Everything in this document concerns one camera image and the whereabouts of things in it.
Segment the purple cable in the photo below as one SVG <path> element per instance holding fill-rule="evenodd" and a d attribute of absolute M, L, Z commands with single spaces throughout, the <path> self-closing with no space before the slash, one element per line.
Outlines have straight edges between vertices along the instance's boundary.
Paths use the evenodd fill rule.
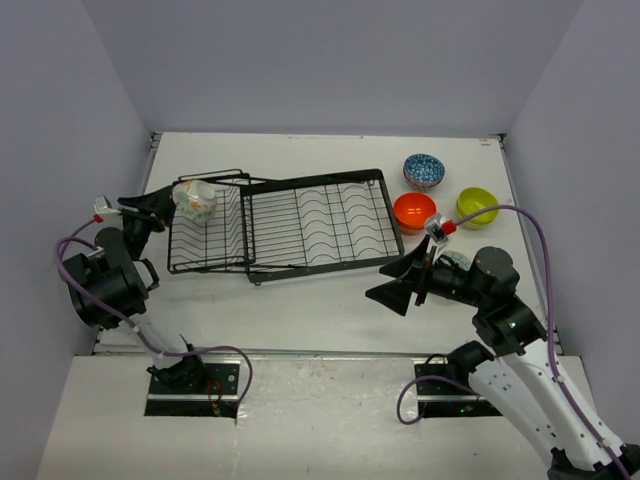
<path fill-rule="evenodd" d="M 551 261 L 549 259 L 549 248 L 547 246 L 547 239 L 544 236 L 544 232 L 542 231 L 542 227 L 540 223 L 535 219 L 533 215 L 531 215 L 526 210 L 516 207 L 513 205 L 495 205 L 493 207 L 483 208 L 482 210 L 478 210 L 477 212 L 472 213 L 471 215 L 467 215 L 460 220 L 455 222 L 456 226 L 462 225 L 463 223 L 482 215 L 483 213 L 491 212 L 493 210 L 513 210 L 514 212 L 519 213 L 520 215 L 524 215 L 531 221 L 536 231 L 538 232 L 538 237 L 540 238 L 540 244 L 542 245 L 542 255 L 544 257 L 544 271 L 545 271 L 545 283 L 547 287 L 547 330 L 549 332 L 549 340 L 547 342 L 547 353 L 549 355 L 549 365 L 554 377 L 560 376 L 560 371 L 558 370 L 558 366 L 556 365 L 556 352 L 553 345 L 553 331 L 555 329 L 555 319 L 554 319 L 554 308 L 553 308 L 553 290 L 551 288 Z M 567 388 L 567 386 L 563 382 L 557 382 L 560 390 L 564 394 L 567 402 L 571 405 L 571 408 L 576 413 L 580 421 L 587 427 L 587 430 L 591 432 L 591 434 L 596 438 L 598 443 L 603 444 L 604 438 L 600 435 L 600 432 L 596 429 L 596 427 L 589 421 L 585 413 L 582 411 L 580 406 L 577 404 L 576 400 L 571 395 L 571 392 Z M 618 467 L 622 477 L 625 480 L 631 480 L 631 476 L 627 472 L 627 469 L 624 467 L 618 456 L 611 449 L 611 447 L 603 447 L 607 454 L 611 457 L 613 463 Z"/>
<path fill-rule="evenodd" d="M 413 418 L 411 420 L 405 420 L 404 418 L 402 418 L 402 415 L 400 414 L 400 405 L 402 404 L 402 400 L 404 399 L 404 396 L 407 394 L 407 392 L 411 387 L 413 387 L 416 383 L 425 382 L 428 380 L 435 380 L 437 382 L 448 383 L 449 385 L 453 385 L 454 387 L 457 387 L 460 390 L 464 390 L 465 392 L 471 393 L 473 395 L 477 395 L 477 393 L 471 390 L 469 387 L 465 387 L 461 383 L 458 383 L 447 377 L 441 377 L 440 375 L 423 375 L 422 377 L 418 377 L 414 380 L 411 380 L 409 383 L 407 383 L 402 389 L 402 391 L 400 392 L 400 395 L 398 395 L 398 403 L 396 403 L 396 416 L 398 417 L 398 420 L 400 421 L 400 423 L 402 423 L 403 425 L 413 425 L 414 423 L 417 423 L 420 420 L 422 420 L 422 417 L 424 417 L 426 410 L 423 410 L 422 414 L 418 414 L 416 418 Z"/>
<path fill-rule="evenodd" d="M 104 311 L 106 311 L 107 313 L 110 313 L 114 317 L 119 318 L 120 320 L 125 322 L 130 328 L 133 329 L 136 326 L 136 324 L 135 324 L 135 322 L 133 320 L 131 320 L 128 316 L 126 316 L 122 312 L 120 312 L 120 311 L 116 310 L 115 308 L 107 305 L 102 300 L 100 300 L 98 297 L 96 297 L 91 292 L 89 292 L 87 289 L 85 289 L 82 285 L 80 285 L 71 276 L 71 274 L 69 274 L 67 269 L 64 267 L 64 264 L 62 263 L 62 256 L 63 256 L 64 252 L 66 251 L 67 246 L 70 243 L 80 243 L 80 244 L 82 244 L 84 246 L 92 248 L 93 250 L 96 249 L 95 245 L 91 244 L 90 242 L 87 242 L 86 240 L 83 240 L 82 238 L 77 238 L 75 236 L 78 233 L 80 233 L 82 230 L 84 230 L 86 227 L 88 227 L 89 225 L 91 225 L 93 223 L 94 223 L 93 220 L 91 222 L 85 223 L 82 227 L 78 228 L 75 232 L 73 232 L 74 233 L 73 236 L 65 237 L 65 238 L 59 240 L 56 243 L 53 256 L 54 256 L 54 260 L 56 262 L 56 266 L 58 268 L 58 273 L 60 274 L 60 277 L 62 278 L 62 280 L 65 283 L 67 283 L 69 286 L 71 286 L 74 290 L 76 290 L 78 293 L 80 293 L 80 295 L 88 298 L 93 303 L 95 303 L 98 307 L 102 308 Z M 238 355 L 240 355 L 244 359 L 245 362 L 247 362 L 247 367 L 249 368 L 249 378 L 247 380 L 247 385 L 244 387 L 244 390 L 243 390 L 242 394 L 238 398 L 238 408 L 240 407 L 240 404 L 242 403 L 242 401 L 246 397 L 247 392 L 249 391 L 249 388 L 251 387 L 251 382 L 253 381 L 253 364 L 251 363 L 251 360 L 249 359 L 247 354 L 244 353 L 241 349 L 239 349 L 238 347 L 231 346 L 231 345 L 219 345 L 219 346 L 216 346 L 216 347 L 206 347 L 206 348 L 202 348 L 202 349 L 198 349 L 198 350 L 193 350 L 191 352 L 163 352 L 162 350 L 160 350 L 159 348 L 154 346 L 149 341 L 149 339 L 141 331 L 136 332 L 136 335 L 138 335 L 138 338 L 140 339 L 140 341 L 144 344 L 145 347 L 147 347 L 147 349 L 149 349 L 149 351 L 151 351 L 151 352 L 153 352 L 155 354 L 158 354 L 158 355 L 163 355 L 165 357 L 184 358 L 184 357 L 191 357 L 191 356 L 194 356 L 194 355 L 204 355 L 204 354 L 207 354 L 207 353 L 218 352 L 218 351 L 233 351 L 233 352 L 236 352 Z"/>

